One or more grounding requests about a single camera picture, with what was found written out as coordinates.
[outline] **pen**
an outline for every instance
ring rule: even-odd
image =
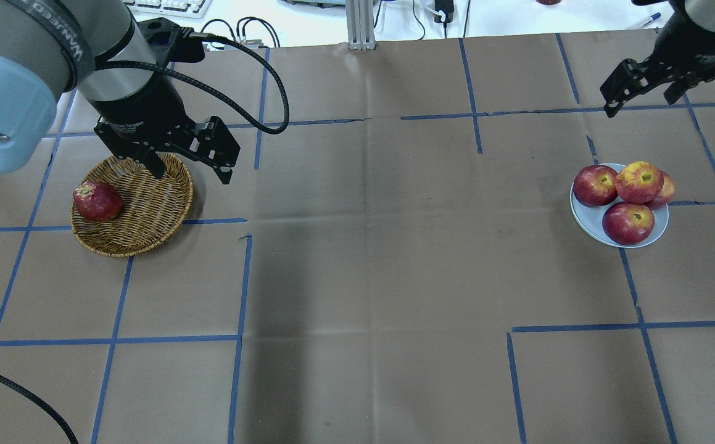
[[[656,20],[659,20],[659,17],[661,17],[661,14],[657,12],[656,14],[651,15],[651,17],[645,17],[644,20],[641,20],[639,23],[635,23],[634,25],[631,25],[630,27],[626,29],[642,29],[645,28],[645,26],[650,25],[651,23],[655,22]]]

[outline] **gripper logo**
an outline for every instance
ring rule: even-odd
[[[59,33],[67,40],[69,50],[72,53],[72,57],[78,62],[83,59],[83,48],[78,42],[78,34],[72,30],[69,23],[64,20],[64,18],[59,17],[60,14],[55,11],[55,9],[50,8],[45,5],[41,0],[22,0],[23,3],[30,5],[30,8],[36,11],[39,15],[47,20],[47,23],[53,28],[57,29]]]

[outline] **keyboard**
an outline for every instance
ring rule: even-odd
[[[201,18],[213,0],[122,0],[132,11],[165,16]]]

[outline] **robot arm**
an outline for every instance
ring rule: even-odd
[[[169,62],[201,61],[208,35],[166,19],[135,23],[121,0],[0,0],[0,23],[7,33],[0,38],[0,174],[29,160],[59,96],[78,88],[102,116],[95,133],[118,158],[131,157],[159,178],[165,165],[157,152],[177,152],[230,181],[239,144],[217,116],[192,121],[158,72]],[[238,49],[265,64],[285,97],[275,71]]]
[[[650,5],[664,0],[634,0]],[[670,83],[664,92],[675,104],[688,89],[715,79],[715,0],[670,0],[673,15],[643,62],[626,59],[601,86],[605,112],[614,117],[631,99]]]

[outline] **wicker basket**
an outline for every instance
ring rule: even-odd
[[[193,202],[193,179],[172,154],[160,154],[165,174],[157,180],[131,159],[109,157],[93,168],[86,180],[113,185],[124,201],[114,220],[85,220],[72,204],[72,233],[84,247],[110,258],[140,255],[176,233]]]

